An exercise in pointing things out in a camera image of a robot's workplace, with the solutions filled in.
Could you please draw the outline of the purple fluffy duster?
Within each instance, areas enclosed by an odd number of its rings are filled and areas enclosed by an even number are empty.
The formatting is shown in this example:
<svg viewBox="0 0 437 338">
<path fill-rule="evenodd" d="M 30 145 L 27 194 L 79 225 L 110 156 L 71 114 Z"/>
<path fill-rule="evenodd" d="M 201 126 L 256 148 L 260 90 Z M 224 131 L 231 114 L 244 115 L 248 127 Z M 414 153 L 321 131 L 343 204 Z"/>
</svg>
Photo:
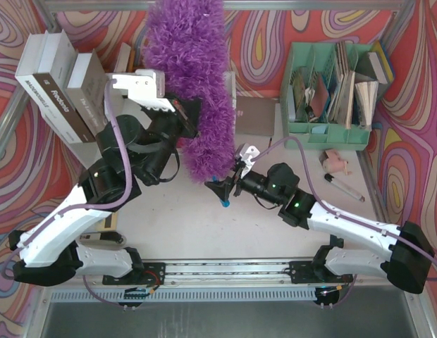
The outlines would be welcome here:
<svg viewBox="0 0 437 338">
<path fill-rule="evenodd" d="M 235 114 L 224 79 L 228 47 L 222 1 L 157 1 L 145 26 L 145 66 L 165 73 L 168 92 L 201 101 L 199 136 L 182 143 L 191 178 L 225 177 L 234 165 Z"/>
</svg>

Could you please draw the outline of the white black stapler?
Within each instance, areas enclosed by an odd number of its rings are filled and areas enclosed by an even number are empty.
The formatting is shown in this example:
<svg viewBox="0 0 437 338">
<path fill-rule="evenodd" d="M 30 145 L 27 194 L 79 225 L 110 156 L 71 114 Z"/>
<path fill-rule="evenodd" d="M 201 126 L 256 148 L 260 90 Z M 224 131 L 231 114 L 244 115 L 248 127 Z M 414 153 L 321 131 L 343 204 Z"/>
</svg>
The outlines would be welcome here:
<svg viewBox="0 0 437 338">
<path fill-rule="evenodd" d="M 118 232 L 91 232 L 82 234 L 78 240 L 84 245 L 87 244 L 113 244 L 113 245 L 124 245 L 126 243 L 126 238 Z"/>
</svg>

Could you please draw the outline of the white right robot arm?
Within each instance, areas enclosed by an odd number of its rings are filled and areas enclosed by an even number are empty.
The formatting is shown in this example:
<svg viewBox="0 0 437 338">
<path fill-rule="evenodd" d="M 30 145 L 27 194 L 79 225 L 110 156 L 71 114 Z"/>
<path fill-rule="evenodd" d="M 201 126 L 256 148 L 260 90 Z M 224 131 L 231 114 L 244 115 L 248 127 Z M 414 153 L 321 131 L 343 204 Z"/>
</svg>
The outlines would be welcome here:
<svg viewBox="0 0 437 338">
<path fill-rule="evenodd" d="M 399 227 L 346 213 L 301 190 L 299 177 L 286 163 L 271 166 L 266 175 L 241 172 L 242 164 L 237 164 L 233 176 L 205 185 L 223 204 L 231 195 L 247 192 L 258 204 L 266 201 L 279 208 L 279 217 L 292 227 L 325 232 L 360 246 L 357 250 L 322 246 L 312 263 L 320 280 L 372 275 L 405 292 L 422 293 L 435 253 L 420 226 L 407 221 Z"/>
</svg>

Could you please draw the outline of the small yellow book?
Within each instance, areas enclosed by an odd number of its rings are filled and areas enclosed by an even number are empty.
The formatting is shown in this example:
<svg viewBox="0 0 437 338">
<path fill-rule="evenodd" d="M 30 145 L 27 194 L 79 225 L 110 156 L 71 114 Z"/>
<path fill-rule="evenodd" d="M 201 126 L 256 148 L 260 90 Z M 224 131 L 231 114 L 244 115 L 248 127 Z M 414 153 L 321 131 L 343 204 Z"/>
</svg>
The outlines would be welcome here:
<svg viewBox="0 0 437 338">
<path fill-rule="evenodd" d="M 116 231 L 118 223 L 118 214 L 112 213 L 104 220 L 104 224 L 102 226 L 103 231 Z"/>
</svg>

